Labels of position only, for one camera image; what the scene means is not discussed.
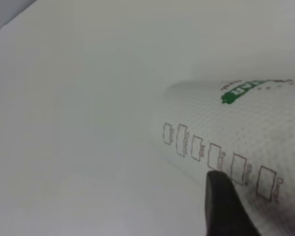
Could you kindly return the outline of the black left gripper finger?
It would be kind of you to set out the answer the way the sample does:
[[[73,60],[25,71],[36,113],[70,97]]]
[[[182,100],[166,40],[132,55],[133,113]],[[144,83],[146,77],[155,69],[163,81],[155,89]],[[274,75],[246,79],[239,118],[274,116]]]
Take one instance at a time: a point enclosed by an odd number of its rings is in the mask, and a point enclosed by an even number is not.
[[[208,236],[259,236],[231,179],[220,171],[206,175],[206,234]]]

